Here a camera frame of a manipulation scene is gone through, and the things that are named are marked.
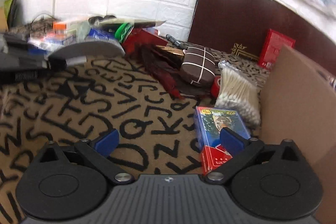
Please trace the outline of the playing cards box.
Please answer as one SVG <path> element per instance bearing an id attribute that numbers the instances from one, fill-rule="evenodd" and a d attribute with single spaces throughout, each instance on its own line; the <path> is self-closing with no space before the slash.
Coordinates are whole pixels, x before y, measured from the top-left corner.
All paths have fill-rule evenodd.
<path id="1" fill-rule="evenodd" d="M 194 114 L 194 124 L 204 175 L 232 159 L 232 155 L 221 144 L 222 128 L 228 127 L 244 139 L 251 137 L 243 120 L 235 110 L 198 106 Z"/>

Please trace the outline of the green yellow black marker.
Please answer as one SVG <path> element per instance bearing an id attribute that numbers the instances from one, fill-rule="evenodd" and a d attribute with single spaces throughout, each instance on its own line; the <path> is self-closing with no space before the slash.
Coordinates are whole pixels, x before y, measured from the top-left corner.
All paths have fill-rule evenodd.
<path id="1" fill-rule="evenodd" d="M 80 64 L 85 64 L 87 62 L 86 56 L 78 56 L 78 57 L 72 57 L 70 59 L 66 59 L 66 66 L 73 67 Z"/>

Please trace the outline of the patterned letter tablecloth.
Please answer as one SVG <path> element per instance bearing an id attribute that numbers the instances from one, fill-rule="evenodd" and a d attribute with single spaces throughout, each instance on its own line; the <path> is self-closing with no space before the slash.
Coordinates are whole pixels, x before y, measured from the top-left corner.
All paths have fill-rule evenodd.
<path id="1" fill-rule="evenodd" d="M 111 161 L 142 173 L 201 173 L 194 112 L 210 97 L 172 98 L 129 57 L 89 57 L 42 79 L 1 86 L 1 223 L 23 219 L 15 188 L 49 141 L 71 145 L 120 133 Z"/>

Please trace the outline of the cotton swabs bag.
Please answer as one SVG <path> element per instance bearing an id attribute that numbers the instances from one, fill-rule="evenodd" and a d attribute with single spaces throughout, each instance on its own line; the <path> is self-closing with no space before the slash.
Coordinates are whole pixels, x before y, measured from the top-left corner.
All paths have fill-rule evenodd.
<path id="1" fill-rule="evenodd" d="M 218 67 L 220 69 L 220 89 L 215 107 L 235 110 L 246 126 L 259 127 L 261 114 L 257 85 L 228 61 L 220 61 Z"/>

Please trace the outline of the red tape roll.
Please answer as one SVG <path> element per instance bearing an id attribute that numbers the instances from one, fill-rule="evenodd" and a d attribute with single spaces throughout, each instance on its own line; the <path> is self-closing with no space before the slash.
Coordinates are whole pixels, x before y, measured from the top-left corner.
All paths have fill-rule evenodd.
<path id="1" fill-rule="evenodd" d="M 210 93 L 212 95 L 213 98 L 217 98 L 219 95 L 219 91 L 221 88 L 221 77 L 220 76 L 216 76 L 214 78 Z"/>

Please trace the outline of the orange white box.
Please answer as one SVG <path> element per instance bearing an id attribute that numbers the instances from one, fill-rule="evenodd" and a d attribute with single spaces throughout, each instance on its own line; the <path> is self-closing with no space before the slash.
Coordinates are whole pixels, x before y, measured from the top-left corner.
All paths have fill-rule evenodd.
<path id="1" fill-rule="evenodd" d="M 54 21 L 52 24 L 52 34 L 58 39 L 68 36 L 76 37 L 79 27 L 81 27 L 81 25 L 86 22 L 86 20 Z"/>

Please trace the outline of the white storage box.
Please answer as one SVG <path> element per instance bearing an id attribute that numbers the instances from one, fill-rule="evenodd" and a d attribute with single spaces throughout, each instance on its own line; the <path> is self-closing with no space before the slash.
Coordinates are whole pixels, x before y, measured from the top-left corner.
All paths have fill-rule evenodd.
<path id="1" fill-rule="evenodd" d="M 260 138 L 268 144 L 292 139 L 323 186 L 316 212 L 335 223 L 335 77 L 302 53 L 284 46 L 261 90 Z"/>

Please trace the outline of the blue packet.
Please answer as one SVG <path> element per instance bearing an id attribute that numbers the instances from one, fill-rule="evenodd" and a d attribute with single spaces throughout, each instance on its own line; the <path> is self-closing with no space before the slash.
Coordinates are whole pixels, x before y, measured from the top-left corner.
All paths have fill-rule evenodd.
<path id="1" fill-rule="evenodd" d="M 95 41 L 104 41 L 104 42 L 110 42 L 110 41 L 117 42 L 117 39 L 114 37 L 114 34 L 96 28 L 90 29 L 88 35 L 86 36 L 86 39 Z"/>

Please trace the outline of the brown striped pouch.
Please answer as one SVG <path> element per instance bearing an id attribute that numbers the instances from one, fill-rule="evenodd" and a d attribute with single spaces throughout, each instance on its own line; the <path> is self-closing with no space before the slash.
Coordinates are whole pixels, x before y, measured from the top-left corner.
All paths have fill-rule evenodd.
<path id="1" fill-rule="evenodd" d="M 207 88 L 215 78 L 215 59 L 204 46 L 192 45 L 185 51 L 180 75 L 187 83 Z"/>

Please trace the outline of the green plastic item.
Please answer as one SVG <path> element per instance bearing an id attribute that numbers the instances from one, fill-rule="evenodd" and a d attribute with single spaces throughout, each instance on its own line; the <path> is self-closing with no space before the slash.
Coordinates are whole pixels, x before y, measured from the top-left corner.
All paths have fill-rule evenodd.
<path id="1" fill-rule="evenodd" d="M 114 33 L 114 38 L 122 44 L 132 32 L 133 28 L 133 23 L 123 23 Z"/>

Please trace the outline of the dark red feather duster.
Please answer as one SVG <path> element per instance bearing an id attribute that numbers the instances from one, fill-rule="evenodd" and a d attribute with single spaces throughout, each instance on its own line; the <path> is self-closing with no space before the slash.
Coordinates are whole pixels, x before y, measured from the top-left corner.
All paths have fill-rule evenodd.
<path id="1" fill-rule="evenodd" d="M 156 79 L 171 98 L 183 98 L 179 91 L 181 59 L 165 51 L 167 41 L 143 29 L 134 29 L 122 43 L 126 57 L 144 66 L 146 72 Z"/>

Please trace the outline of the red carton box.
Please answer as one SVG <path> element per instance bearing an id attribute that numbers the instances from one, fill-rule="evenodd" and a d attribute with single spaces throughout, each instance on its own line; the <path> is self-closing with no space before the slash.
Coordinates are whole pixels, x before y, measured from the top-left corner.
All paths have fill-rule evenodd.
<path id="1" fill-rule="evenodd" d="M 280 54 L 281 48 L 283 46 L 293 48 L 294 45 L 294 39 L 275 30 L 269 29 L 257 64 L 262 68 L 271 70 Z"/>

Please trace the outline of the dark brown wooden board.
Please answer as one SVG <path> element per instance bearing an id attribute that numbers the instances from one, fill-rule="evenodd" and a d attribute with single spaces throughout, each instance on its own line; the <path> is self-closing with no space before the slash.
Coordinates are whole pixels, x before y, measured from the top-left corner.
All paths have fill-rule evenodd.
<path id="1" fill-rule="evenodd" d="M 294 39 L 297 51 L 335 73 L 335 43 L 275 0 L 197 0 L 188 41 L 258 60 L 269 30 Z"/>

